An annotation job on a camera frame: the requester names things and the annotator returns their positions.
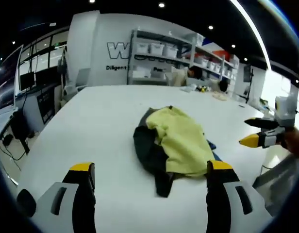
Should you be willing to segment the person's left hand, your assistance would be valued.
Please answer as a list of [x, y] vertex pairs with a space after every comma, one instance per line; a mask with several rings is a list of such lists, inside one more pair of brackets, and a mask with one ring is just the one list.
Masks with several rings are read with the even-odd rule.
[[26, 217], [32, 217], [36, 212], [36, 201], [27, 189], [22, 189], [17, 195], [20, 212]]

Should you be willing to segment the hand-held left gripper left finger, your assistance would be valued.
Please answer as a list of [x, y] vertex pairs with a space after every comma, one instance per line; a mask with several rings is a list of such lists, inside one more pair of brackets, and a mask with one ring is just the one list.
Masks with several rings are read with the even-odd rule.
[[72, 166], [37, 201], [35, 224], [43, 233], [95, 233], [95, 164]]

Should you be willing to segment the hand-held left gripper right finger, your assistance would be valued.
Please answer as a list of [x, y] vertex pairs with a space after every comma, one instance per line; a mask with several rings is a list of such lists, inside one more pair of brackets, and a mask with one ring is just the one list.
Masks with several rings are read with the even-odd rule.
[[264, 198], [231, 165], [207, 162], [208, 233], [260, 233], [272, 221]]

